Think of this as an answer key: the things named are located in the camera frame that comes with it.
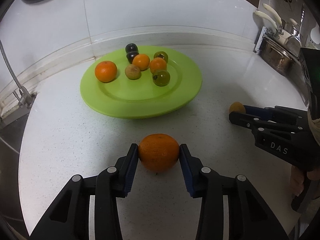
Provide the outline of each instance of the stainless steel faucet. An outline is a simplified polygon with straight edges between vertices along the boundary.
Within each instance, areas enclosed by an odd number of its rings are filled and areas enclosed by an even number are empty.
[[[0,40],[0,50],[1,50],[1,54],[2,54],[2,57],[4,59],[4,62],[5,64],[7,65],[8,67],[8,70],[13,78],[13,80],[15,81],[15,83],[17,84],[17,86],[19,87],[19,92],[20,92],[20,95],[21,97],[19,98],[17,92],[13,92],[14,96],[17,98],[17,100],[19,101],[18,105],[19,107],[24,107],[24,106],[27,106],[28,108],[30,108],[35,100],[35,97],[33,97],[32,95],[30,95],[30,93],[28,92],[28,90],[22,86],[19,82],[19,80],[17,79],[16,75],[14,74],[11,66],[10,66],[10,63],[8,61],[8,58],[4,52],[4,48],[3,48],[3,45],[2,45],[2,42]]]

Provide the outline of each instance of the orange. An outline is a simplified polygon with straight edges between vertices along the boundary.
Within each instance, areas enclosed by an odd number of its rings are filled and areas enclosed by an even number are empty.
[[[150,58],[146,54],[139,54],[134,57],[132,64],[140,68],[141,71],[146,70],[149,66]]]
[[[163,58],[156,57],[150,62],[150,71],[153,74],[158,69],[167,70],[167,63]]]
[[[114,80],[117,76],[117,72],[117,66],[112,61],[102,61],[94,70],[96,78],[104,83]]]
[[[172,168],[179,158],[179,144],[171,136],[158,133],[145,137],[138,146],[143,166],[154,172]]]
[[[232,103],[232,105],[229,107],[229,113],[231,113],[233,111],[245,114],[244,105],[241,104],[240,102]]]

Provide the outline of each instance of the speckled countertop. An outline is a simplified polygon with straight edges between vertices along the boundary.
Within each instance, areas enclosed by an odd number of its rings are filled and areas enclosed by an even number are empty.
[[[240,101],[305,110],[299,93],[254,53],[201,46],[176,49],[199,65],[203,85],[192,102],[163,116],[124,120],[90,109],[82,101],[79,84],[93,61],[39,84],[19,165],[21,206],[29,233],[74,174],[99,174],[124,156],[131,143],[151,133],[166,133],[180,144],[187,143],[192,155],[221,175],[244,174],[287,233],[292,229],[299,215],[290,207],[290,165],[256,148],[250,130],[228,121],[228,107]],[[139,163],[132,191],[117,203],[124,239],[195,239],[201,200],[190,198],[179,165],[156,175]],[[94,239],[92,218],[93,201],[90,239]]]

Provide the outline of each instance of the cooking pot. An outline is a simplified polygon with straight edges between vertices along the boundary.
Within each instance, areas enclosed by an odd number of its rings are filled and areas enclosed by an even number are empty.
[[[268,37],[264,37],[263,41],[265,42],[265,46],[261,52],[263,60],[278,73],[287,76],[295,62],[293,56]]]

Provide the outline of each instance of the human hand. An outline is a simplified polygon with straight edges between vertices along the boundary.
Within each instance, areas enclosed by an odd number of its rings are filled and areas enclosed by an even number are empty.
[[[320,168],[307,172],[307,177],[311,180],[319,180]],[[302,193],[304,188],[303,182],[304,182],[303,171],[297,168],[296,166],[292,165],[291,176],[290,176],[290,190],[294,195],[299,196]]]

